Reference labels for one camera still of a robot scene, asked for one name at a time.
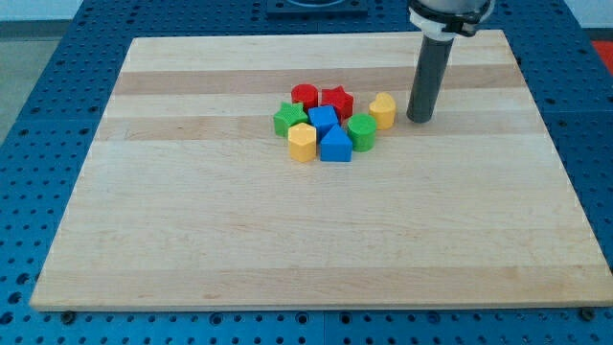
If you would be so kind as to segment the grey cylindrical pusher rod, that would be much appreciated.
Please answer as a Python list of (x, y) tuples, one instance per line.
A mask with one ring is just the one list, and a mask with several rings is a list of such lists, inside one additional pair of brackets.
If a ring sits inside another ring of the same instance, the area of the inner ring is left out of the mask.
[(423, 38), (406, 111), (413, 123), (425, 124), (432, 119), (452, 45), (453, 40)]

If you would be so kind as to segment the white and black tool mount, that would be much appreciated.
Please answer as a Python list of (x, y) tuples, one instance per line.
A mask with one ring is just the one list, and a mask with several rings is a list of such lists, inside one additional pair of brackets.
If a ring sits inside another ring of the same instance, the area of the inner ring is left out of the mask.
[(437, 41), (473, 37), (492, 14), (494, 0), (409, 0), (410, 22)]

